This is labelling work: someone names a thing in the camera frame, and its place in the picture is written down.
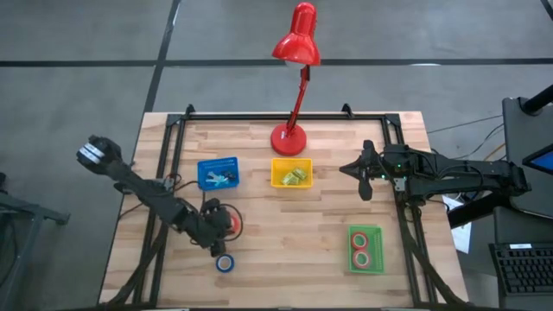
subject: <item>blue basket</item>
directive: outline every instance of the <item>blue basket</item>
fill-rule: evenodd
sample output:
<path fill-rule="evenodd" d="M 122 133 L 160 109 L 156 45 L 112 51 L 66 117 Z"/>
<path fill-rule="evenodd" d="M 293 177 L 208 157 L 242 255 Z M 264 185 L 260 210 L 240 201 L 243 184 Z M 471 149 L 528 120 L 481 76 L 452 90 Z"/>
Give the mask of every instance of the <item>blue basket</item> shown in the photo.
<path fill-rule="evenodd" d="M 209 173 L 215 175 L 232 175 L 234 178 L 219 184 L 207 181 L 210 179 Z M 238 176 L 238 158 L 228 157 L 215 160 L 206 160 L 198 162 L 198 183 L 203 191 L 211 191 L 228 187 L 236 187 L 240 183 Z"/>

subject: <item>keyboard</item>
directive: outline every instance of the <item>keyboard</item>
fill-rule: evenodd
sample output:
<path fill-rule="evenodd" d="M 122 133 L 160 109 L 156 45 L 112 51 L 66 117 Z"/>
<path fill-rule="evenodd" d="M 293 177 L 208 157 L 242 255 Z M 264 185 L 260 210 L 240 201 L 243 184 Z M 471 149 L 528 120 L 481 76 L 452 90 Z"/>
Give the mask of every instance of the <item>keyboard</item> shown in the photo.
<path fill-rule="evenodd" d="M 553 242 L 490 244 L 490 252 L 505 295 L 553 294 Z"/>

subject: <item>wooden tabletop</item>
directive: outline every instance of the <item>wooden tabletop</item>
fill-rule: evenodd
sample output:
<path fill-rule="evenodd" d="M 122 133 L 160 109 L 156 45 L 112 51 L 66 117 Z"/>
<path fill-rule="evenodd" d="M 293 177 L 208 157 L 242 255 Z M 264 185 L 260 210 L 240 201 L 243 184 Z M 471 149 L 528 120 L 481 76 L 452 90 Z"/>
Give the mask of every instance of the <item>wooden tabletop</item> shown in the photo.
<path fill-rule="evenodd" d="M 399 112 L 404 140 L 414 149 L 429 150 L 421 112 Z M 147 113 L 138 138 L 133 169 L 154 178 L 166 113 Z M 240 184 L 207 193 L 237 207 L 244 215 L 244 233 L 227 244 L 236 266 L 231 273 L 215 269 L 209 250 L 191 245 L 186 234 L 170 232 L 163 266 L 159 307 L 408 307 L 410 289 L 391 185 L 374 181 L 372 200 L 357 193 L 358 182 L 338 167 L 359 156 L 363 141 L 384 147 L 379 121 L 300 121 L 308 146 L 299 155 L 313 159 L 314 185 L 307 190 L 270 186 L 270 147 L 274 121 L 187 121 L 179 173 L 196 179 L 200 160 L 238 158 Z M 169 150 L 166 172 L 172 162 Z M 196 186 L 177 193 L 196 206 Z M 124 199 L 122 212 L 137 204 Z M 100 300 L 108 301 L 136 268 L 148 215 L 146 207 L 118 223 Z M 384 235 L 385 274 L 348 272 L 347 227 L 378 225 Z M 462 299 L 467 299 L 448 219 L 442 205 L 423 207 L 423 227 L 431 263 Z M 417 269 L 424 296 L 423 275 Z M 145 296 L 149 293 L 151 270 Z"/>

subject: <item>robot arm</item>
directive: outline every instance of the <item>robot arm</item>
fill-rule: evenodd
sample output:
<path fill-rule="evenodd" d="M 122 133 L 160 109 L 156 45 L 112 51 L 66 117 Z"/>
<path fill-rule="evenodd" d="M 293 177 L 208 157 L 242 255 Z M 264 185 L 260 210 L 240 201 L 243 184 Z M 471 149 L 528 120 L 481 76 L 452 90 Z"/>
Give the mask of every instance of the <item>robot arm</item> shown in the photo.
<path fill-rule="evenodd" d="M 209 200 L 198 211 L 188 201 L 175 198 L 162 183 L 144 180 L 135 174 L 123 162 L 119 146 L 105 137 L 91 136 L 89 143 L 77 152 L 77 161 L 94 174 L 107 175 L 129 189 L 163 223 L 179 233 L 186 232 L 201 248 L 209 247 L 213 257 L 225 253 L 223 240 L 232 222 L 219 200 Z"/>
<path fill-rule="evenodd" d="M 359 180 L 363 200 L 372 198 L 369 180 L 383 178 L 411 206 L 423 206 L 434 194 L 489 190 L 518 196 L 531 190 L 524 171 L 512 162 L 451 160 L 405 144 L 388 145 L 378 154 L 370 140 L 364 141 L 361 156 L 340 172 Z"/>

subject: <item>yellow object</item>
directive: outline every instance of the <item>yellow object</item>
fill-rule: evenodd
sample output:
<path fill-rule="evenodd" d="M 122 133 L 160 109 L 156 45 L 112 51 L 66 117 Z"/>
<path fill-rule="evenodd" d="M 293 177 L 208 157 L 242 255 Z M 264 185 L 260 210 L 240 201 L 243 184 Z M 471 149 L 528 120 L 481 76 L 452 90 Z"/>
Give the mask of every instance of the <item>yellow object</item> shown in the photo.
<path fill-rule="evenodd" d="M 281 183 L 287 173 L 301 168 L 308 177 L 299 185 L 283 185 Z M 308 158 L 273 158 L 270 161 L 270 185 L 288 189 L 307 189 L 313 186 L 313 160 Z"/>

